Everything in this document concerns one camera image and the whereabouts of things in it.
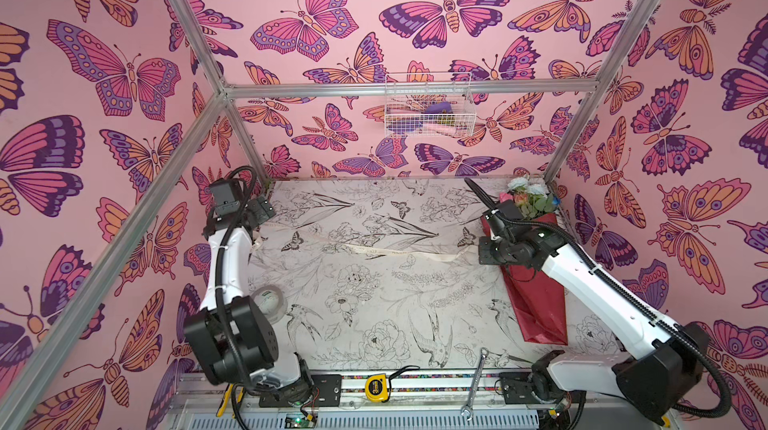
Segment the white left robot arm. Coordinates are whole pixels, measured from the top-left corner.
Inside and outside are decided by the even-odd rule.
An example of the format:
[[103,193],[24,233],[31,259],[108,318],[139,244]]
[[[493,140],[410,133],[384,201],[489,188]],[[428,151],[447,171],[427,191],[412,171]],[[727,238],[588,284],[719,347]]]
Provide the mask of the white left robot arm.
[[269,206],[252,195],[253,186],[234,176],[210,185],[213,208],[203,230],[211,253],[209,282],[183,334],[210,384],[274,393],[299,384],[302,366],[298,356],[280,350],[271,322],[241,281],[253,232],[268,218]]

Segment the silver combination wrench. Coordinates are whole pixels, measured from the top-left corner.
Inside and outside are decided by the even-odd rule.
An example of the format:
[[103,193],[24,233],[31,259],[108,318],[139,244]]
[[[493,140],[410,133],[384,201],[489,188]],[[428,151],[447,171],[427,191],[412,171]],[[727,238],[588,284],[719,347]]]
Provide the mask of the silver combination wrench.
[[478,363],[468,388],[466,401],[460,409],[460,415],[466,422],[471,422],[474,417],[474,401],[480,386],[480,381],[483,378],[484,367],[488,356],[489,350],[486,347],[481,347]]

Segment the clear tape roll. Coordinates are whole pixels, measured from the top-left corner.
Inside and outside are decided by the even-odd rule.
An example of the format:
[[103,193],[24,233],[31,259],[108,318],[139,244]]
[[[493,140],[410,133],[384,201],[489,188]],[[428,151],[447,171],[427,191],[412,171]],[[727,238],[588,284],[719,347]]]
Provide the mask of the clear tape roll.
[[251,298],[271,324],[287,314],[287,301],[276,285],[264,285],[251,292]]

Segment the aluminium frame post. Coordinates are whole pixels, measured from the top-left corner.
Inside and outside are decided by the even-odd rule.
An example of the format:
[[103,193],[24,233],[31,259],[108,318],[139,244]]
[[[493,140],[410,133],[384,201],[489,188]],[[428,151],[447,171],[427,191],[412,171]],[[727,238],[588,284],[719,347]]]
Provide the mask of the aluminium frame post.
[[544,173],[544,179],[547,183],[554,182],[568,154],[572,152],[578,138],[580,138],[586,125],[594,116],[599,104],[603,102],[603,98],[611,82],[613,82],[613,78],[621,70],[624,60],[630,54],[637,38],[642,34],[644,26],[648,24],[654,10],[660,5],[661,1],[636,0],[633,10],[628,18],[626,18],[625,24],[619,32],[619,36],[617,36],[610,52],[608,52],[601,64],[594,90],[585,94],[574,118],[570,122],[570,126],[566,130],[564,138],[562,138],[556,152],[550,159]]
[[255,173],[262,185],[268,188],[270,179],[264,169],[260,155],[251,140],[250,133],[245,126],[245,121],[234,104],[234,100],[228,94],[230,86],[222,72],[220,72],[218,64],[216,64],[214,54],[212,54],[206,42],[202,27],[190,6],[189,0],[169,0],[169,3],[178,18],[180,26],[184,29],[186,38],[188,38],[190,43],[190,48],[198,57],[204,76],[206,76],[212,87],[213,96],[211,103],[215,108],[215,112],[224,114],[229,119],[250,165],[255,168]]

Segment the dark red wrapping paper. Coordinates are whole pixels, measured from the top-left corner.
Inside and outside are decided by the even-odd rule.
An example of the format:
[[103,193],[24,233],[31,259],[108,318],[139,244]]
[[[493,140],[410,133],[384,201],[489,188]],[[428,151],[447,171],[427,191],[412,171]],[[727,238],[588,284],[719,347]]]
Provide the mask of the dark red wrapping paper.
[[[535,221],[556,225],[552,214],[544,215]],[[484,236],[488,236],[488,226],[482,218],[481,222]],[[490,266],[497,266],[502,272],[523,340],[536,344],[566,345],[568,333],[564,287],[547,276],[543,269]]]

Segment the yellow tape measure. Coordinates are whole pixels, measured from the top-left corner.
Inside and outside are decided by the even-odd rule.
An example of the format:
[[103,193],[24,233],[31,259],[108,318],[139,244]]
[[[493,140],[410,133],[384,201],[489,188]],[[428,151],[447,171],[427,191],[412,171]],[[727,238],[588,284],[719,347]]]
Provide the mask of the yellow tape measure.
[[366,398],[373,403],[385,403],[390,399],[389,377],[384,374],[370,376],[364,387]]

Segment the aluminium frame crossbar back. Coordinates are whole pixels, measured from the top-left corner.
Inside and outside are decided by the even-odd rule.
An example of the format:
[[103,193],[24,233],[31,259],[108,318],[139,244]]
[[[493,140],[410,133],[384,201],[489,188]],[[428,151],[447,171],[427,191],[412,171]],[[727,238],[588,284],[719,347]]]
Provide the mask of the aluminium frame crossbar back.
[[481,82],[384,82],[384,84],[270,84],[230,86],[230,100],[246,98],[338,98],[338,96],[387,96],[387,94],[527,94],[527,92],[593,92],[592,80],[481,80]]

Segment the white fake rose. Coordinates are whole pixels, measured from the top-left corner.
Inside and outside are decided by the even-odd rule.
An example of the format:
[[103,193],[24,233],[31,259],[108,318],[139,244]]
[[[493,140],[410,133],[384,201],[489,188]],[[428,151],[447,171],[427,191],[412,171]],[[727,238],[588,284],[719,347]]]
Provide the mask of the white fake rose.
[[554,212],[560,204],[559,197],[540,176],[526,175],[512,178],[508,184],[508,193],[512,196],[516,193],[531,195],[533,207],[530,210],[518,208],[522,216],[529,220]]

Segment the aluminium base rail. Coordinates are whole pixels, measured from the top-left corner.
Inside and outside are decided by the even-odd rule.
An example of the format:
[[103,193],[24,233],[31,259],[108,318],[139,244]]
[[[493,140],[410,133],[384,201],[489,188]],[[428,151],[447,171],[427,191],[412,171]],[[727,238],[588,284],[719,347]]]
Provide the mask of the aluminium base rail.
[[314,373],[317,387],[308,404],[280,403],[273,396],[246,396],[241,420],[252,429],[284,429],[287,414],[314,414],[314,429],[564,429],[574,418],[580,429],[651,429],[653,423],[624,400],[604,394],[564,394],[547,403],[533,395],[522,369],[483,373],[474,417],[460,415],[473,372],[470,369],[411,370],[396,377],[385,403],[370,402],[365,371]]

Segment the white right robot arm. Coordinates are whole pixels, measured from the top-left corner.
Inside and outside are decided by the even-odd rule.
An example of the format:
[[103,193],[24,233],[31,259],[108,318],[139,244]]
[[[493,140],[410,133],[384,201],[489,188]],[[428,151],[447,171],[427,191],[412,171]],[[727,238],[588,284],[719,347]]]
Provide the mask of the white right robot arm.
[[697,324],[682,326],[644,303],[559,226],[523,219],[510,200],[484,196],[482,202],[489,233],[479,242],[480,263],[545,274],[587,306],[625,349],[624,357],[545,358],[540,371],[556,388],[619,396],[656,424],[671,409],[711,419],[731,410],[729,385],[707,356],[710,338]]

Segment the aluminium frame post right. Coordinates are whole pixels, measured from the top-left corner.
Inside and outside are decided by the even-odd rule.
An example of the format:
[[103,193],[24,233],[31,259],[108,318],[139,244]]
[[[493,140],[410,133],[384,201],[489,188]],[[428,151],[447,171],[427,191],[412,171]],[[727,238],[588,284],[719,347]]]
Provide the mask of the aluminium frame post right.
[[625,24],[619,32],[619,36],[617,36],[610,52],[608,52],[601,64],[594,90],[585,94],[574,118],[570,122],[570,126],[566,130],[564,138],[562,138],[556,152],[550,159],[544,173],[544,179],[547,183],[554,182],[568,154],[572,152],[578,138],[580,138],[586,125],[594,116],[599,104],[603,102],[603,98],[611,82],[613,82],[613,78],[621,70],[624,60],[630,54],[637,38],[642,34],[644,26],[648,24],[654,10],[660,5],[661,1],[636,0],[633,10],[628,18],[626,18]]

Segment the cream satin ribbon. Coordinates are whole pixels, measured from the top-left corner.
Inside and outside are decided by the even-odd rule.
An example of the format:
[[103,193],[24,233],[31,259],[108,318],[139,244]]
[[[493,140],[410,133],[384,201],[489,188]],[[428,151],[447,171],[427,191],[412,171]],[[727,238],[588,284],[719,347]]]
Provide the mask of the cream satin ribbon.
[[370,259],[379,258],[382,256],[388,256],[388,255],[392,255],[392,256],[406,255],[406,256],[423,256],[427,259],[440,261],[440,262],[452,262],[467,254],[472,255],[475,253],[475,250],[473,250],[472,248],[463,248],[462,250],[459,250],[456,253],[442,253],[442,252],[428,252],[423,250],[408,250],[408,249],[385,248],[385,247],[377,247],[377,246],[366,246],[366,245],[359,245],[359,244],[343,242],[343,241],[335,241],[328,238],[319,238],[318,242],[323,244],[330,244],[334,249],[341,248],[343,251],[347,251],[348,253],[366,255]]

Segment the yellow handled pliers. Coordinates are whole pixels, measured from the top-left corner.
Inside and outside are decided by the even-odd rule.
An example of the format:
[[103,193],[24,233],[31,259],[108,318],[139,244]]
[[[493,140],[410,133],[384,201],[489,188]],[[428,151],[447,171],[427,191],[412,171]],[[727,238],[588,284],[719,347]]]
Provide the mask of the yellow handled pliers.
[[216,417],[222,418],[227,412],[230,412],[231,417],[235,418],[235,410],[239,409],[244,393],[245,391],[241,386],[228,384],[216,410]]

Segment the green circuit board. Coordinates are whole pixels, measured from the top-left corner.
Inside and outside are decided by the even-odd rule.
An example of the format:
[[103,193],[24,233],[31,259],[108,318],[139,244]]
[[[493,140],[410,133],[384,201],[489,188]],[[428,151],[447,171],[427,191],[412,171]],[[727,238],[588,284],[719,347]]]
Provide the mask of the green circuit board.
[[317,425],[317,418],[314,414],[287,414],[284,421],[285,430],[293,429],[314,429]]

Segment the aluminium frame post left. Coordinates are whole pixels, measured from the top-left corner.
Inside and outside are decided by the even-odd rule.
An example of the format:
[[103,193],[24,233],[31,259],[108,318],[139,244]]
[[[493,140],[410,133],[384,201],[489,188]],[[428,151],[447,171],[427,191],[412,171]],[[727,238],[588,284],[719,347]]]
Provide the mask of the aluminium frame post left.
[[190,6],[189,0],[169,0],[169,3],[178,18],[180,26],[184,29],[186,38],[188,38],[190,43],[190,48],[198,57],[204,76],[206,76],[212,87],[213,96],[211,103],[215,108],[215,112],[224,114],[229,119],[250,165],[255,168],[255,173],[262,185],[268,188],[270,179],[264,169],[260,155],[251,140],[250,133],[245,126],[245,121],[234,104],[234,100],[228,94],[230,86],[222,72],[220,72],[218,64],[216,64],[214,54],[212,54],[206,42],[202,27]]

